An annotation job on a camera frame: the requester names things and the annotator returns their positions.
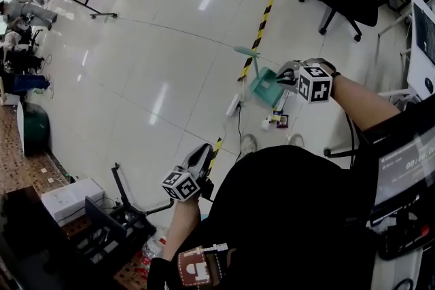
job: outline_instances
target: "black sleeve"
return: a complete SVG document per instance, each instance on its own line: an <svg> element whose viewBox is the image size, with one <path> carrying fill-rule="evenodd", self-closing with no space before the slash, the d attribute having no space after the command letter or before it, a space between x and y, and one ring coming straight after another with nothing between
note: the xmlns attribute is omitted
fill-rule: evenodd
<svg viewBox="0 0 435 290"><path fill-rule="evenodd" d="M170 274L170 268L171 262L159 257L153 258L148 273L147 290L164 290L165 277Z"/></svg>

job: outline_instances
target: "teal dustpan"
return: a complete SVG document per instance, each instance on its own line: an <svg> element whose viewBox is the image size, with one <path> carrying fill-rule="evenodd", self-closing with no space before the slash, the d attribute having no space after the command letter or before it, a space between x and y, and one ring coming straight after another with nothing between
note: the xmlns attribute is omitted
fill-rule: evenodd
<svg viewBox="0 0 435 290"><path fill-rule="evenodd" d="M263 67L260 72L258 71L257 57L259 57L259 53L243 46L235 46L234 50L252 57L256 70L256 78L249 86L249 89L267 105L274 107L284 92L284 89L277 84L277 74L266 67Z"/></svg>

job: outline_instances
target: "black wristband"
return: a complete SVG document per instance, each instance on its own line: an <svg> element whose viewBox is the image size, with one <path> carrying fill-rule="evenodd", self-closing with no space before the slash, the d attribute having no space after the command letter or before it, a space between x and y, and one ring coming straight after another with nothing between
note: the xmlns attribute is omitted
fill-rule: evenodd
<svg viewBox="0 0 435 290"><path fill-rule="evenodd" d="M332 79L334 79L336 76L341 75L338 71L335 71L331 74Z"/></svg>

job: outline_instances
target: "chair base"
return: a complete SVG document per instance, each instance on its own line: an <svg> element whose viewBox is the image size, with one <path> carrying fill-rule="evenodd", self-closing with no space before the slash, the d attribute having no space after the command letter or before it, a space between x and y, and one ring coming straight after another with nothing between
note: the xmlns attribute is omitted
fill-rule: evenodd
<svg viewBox="0 0 435 290"><path fill-rule="evenodd" d="M328 18L326 19L326 22L324 24L324 26L322 28L319 29L319 33L322 35L326 34L326 29L328 28L329 24L331 23L332 18L335 16L336 10L332 9ZM346 17L346 20L351 24L351 26L353 27L353 29L355 29L355 32L357 33L355 35L355 37L353 37L355 39L356 42L360 42L361 41L361 37L362 37L362 33L360 28L358 27L358 25L355 23L354 20L351 20L350 18Z"/></svg>

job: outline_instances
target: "gray pants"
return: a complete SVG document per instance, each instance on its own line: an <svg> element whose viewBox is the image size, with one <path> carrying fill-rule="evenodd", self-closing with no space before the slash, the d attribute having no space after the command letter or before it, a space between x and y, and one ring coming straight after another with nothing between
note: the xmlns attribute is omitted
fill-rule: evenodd
<svg viewBox="0 0 435 290"><path fill-rule="evenodd" d="M7 4L7 13L4 14L8 16L9 22L15 20L17 17L32 14L35 17L30 22L31 26L48 26L51 24L56 12L43 9L42 7L33 4L23 4L17 1L10 1Z"/></svg>

